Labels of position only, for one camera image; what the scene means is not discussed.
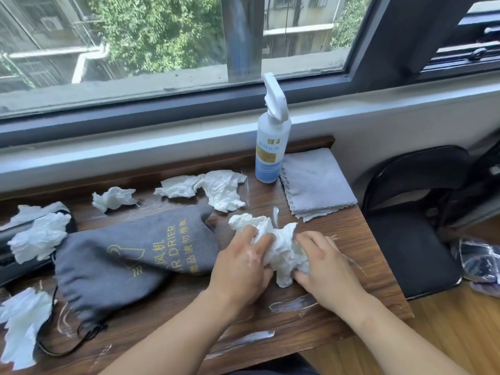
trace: black cord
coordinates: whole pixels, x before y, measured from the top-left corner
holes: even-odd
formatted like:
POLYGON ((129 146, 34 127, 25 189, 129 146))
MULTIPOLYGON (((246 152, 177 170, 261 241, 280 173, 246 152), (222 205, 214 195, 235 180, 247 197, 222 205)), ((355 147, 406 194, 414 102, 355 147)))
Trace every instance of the black cord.
MULTIPOLYGON (((42 324, 41 328, 40 328, 40 331, 44 328, 44 327, 47 327, 50 325, 50 323, 52 322, 53 320, 53 317, 54 317, 54 309, 55 309, 55 294, 57 293, 58 291, 58 288, 59 286, 56 286, 55 289, 54 289, 54 292, 52 294, 52 306, 51 306, 51 315, 49 316, 49 318, 42 324)), ((84 345, 85 342, 87 341, 90 341, 90 340, 93 340, 100 332, 101 330, 104 330, 106 329, 108 326, 103 324, 102 322, 99 323, 96 327, 94 327, 92 330, 88 331, 85 336, 72 348, 70 348, 69 350, 66 350, 65 352, 62 352, 62 353, 55 353, 51 350, 49 350, 45 344, 39 339, 37 338, 36 339, 36 345, 38 346, 38 348, 46 355, 50 356, 50 357, 56 357, 56 358, 61 358, 61 357, 65 357, 66 355, 70 355, 71 353, 74 353, 75 351, 77 351, 80 347, 82 347, 84 345)), ((82 332, 82 329, 84 328, 84 325, 83 324, 80 324, 80 326, 78 326, 78 329, 77 329, 77 335, 80 335, 80 333, 82 332)))

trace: white tissue paper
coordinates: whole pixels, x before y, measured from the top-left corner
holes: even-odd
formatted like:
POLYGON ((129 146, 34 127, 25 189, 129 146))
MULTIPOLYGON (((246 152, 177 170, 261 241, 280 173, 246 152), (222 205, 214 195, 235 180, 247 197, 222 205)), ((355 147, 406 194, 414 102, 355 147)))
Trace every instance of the white tissue paper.
POLYGON ((70 220, 69 214, 49 213, 34 220, 28 230, 17 233, 7 242, 16 262, 46 259, 67 236, 66 224, 70 220))
POLYGON ((13 362, 13 370, 21 370, 36 364, 33 350, 36 335, 51 314, 52 299, 47 292, 36 293, 28 288, 0 306, 0 323, 7 322, 5 328, 5 348, 0 361, 13 362))
POLYGON ((238 183, 243 183, 246 175, 231 170, 216 170, 198 176, 177 176, 161 182, 155 195, 167 197, 193 197, 198 188, 203 188, 209 204, 216 210, 228 212, 246 205, 236 192, 238 183))
POLYGON ((302 247, 293 240, 293 231, 297 223, 292 222, 283 229, 272 227, 271 219, 266 216, 252 217, 245 213, 234 215, 229 219, 229 226, 240 232, 246 225, 252 225, 259 231, 252 243, 257 242, 266 233, 276 236, 274 243, 264 257, 264 265, 270 265, 276 271, 276 283, 281 288, 292 284, 291 273, 293 270, 300 270, 309 273, 309 261, 302 247))
POLYGON ((202 176, 204 175, 182 175, 171 177, 170 179, 163 180, 161 182, 161 188, 155 189, 153 194, 166 196, 168 198, 193 197, 196 195, 196 191, 200 187, 200 185, 197 186, 197 184, 200 181, 200 177, 202 176))
POLYGON ((39 217, 45 216, 49 213, 57 212, 58 210, 70 210, 62 202, 53 202, 46 207, 30 207, 29 205, 18 205, 17 208, 19 212, 10 219, 9 223, 0 227, 0 231, 8 229, 10 227, 16 227, 22 223, 33 221, 39 217))
POLYGON ((92 205, 105 213, 109 209, 118 209, 122 205, 137 204, 137 200, 132 198, 135 189, 121 189, 120 187, 111 187, 102 195, 95 192, 92 194, 92 205))

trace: spray bottle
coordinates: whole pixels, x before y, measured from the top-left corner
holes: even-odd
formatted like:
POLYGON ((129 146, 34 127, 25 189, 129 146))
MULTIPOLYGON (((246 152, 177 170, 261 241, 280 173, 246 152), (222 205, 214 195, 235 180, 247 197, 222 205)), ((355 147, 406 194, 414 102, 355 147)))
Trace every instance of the spray bottle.
POLYGON ((278 81, 271 72, 264 74, 267 93, 267 112, 257 123, 257 149, 255 153, 255 176, 262 183, 278 179, 281 163, 290 135, 291 120, 286 98, 278 81))

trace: person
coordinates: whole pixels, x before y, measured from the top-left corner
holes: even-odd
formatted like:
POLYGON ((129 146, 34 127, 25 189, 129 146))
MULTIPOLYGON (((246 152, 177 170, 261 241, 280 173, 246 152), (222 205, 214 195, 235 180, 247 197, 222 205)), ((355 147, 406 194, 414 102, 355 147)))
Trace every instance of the person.
MULTIPOLYGON (((217 339, 240 311, 264 292, 272 278, 272 270, 265 268, 262 262, 274 235, 266 234, 252 245, 256 233, 251 226, 237 233, 218 254, 208 288, 101 374, 196 374, 217 339)), ((320 305, 336 313, 354 330, 385 375, 468 374, 364 291, 329 237, 319 232, 305 232, 297 234, 296 240, 308 256, 309 274, 296 271, 295 280, 320 305)), ((305 375, 316 372, 298 354, 234 372, 256 373, 305 375)))

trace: dark pants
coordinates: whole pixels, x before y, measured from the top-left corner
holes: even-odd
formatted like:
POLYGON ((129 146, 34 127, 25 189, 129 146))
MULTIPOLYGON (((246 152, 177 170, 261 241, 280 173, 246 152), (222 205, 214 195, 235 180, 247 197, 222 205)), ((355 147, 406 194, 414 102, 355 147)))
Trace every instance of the dark pants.
POLYGON ((267 375, 270 372, 280 375, 319 375, 313 366, 298 353, 259 363, 244 370, 233 372, 232 375, 267 375))

